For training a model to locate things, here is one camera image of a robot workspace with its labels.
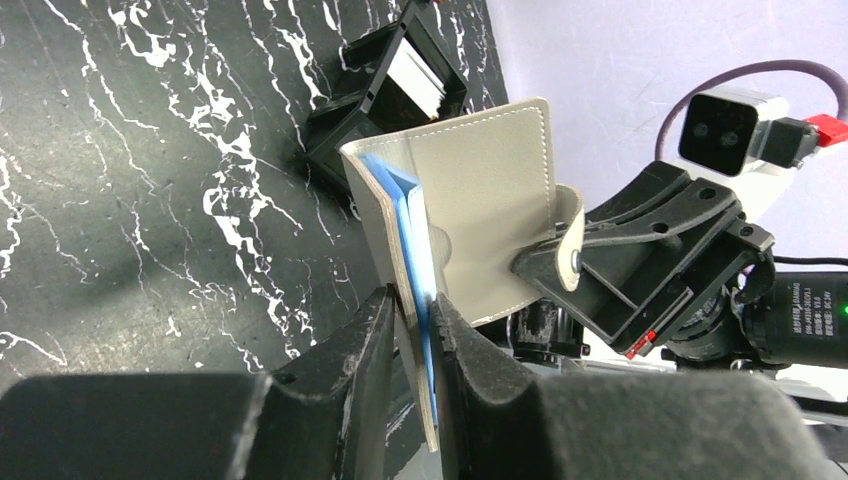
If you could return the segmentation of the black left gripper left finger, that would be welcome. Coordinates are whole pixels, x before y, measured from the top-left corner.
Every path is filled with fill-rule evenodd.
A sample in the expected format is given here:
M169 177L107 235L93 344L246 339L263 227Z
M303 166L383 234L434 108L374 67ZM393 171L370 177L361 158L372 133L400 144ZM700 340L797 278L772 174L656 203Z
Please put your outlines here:
M379 479L397 295L271 373L38 376L1 399L5 479Z

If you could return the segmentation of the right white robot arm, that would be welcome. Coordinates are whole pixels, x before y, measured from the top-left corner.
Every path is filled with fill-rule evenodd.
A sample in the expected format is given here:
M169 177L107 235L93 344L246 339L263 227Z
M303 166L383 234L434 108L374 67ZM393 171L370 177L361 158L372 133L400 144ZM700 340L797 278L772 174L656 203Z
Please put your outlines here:
M728 187L653 162L577 211L511 271L627 358L774 372L847 365L847 275L779 272L773 236Z

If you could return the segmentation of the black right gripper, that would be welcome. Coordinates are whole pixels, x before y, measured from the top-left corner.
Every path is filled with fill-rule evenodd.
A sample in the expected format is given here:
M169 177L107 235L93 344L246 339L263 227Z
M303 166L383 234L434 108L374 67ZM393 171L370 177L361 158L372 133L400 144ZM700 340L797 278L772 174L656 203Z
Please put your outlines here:
M586 219L522 250L511 272L619 354L672 340L771 234L728 187L652 162Z

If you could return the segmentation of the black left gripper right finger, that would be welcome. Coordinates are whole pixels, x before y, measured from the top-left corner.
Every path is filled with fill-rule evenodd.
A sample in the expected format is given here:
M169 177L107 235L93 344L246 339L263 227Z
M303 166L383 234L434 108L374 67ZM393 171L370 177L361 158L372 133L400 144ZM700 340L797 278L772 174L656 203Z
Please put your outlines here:
M800 410L750 374L539 375L431 307L447 479L825 479Z

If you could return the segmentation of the stack of credit cards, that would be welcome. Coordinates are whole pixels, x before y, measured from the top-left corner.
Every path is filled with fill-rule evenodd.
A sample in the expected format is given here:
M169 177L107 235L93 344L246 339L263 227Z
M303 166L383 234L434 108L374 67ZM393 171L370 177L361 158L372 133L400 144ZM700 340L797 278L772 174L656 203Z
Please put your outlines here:
M388 76L427 117L439 117L445 84L405 37L389 65Z

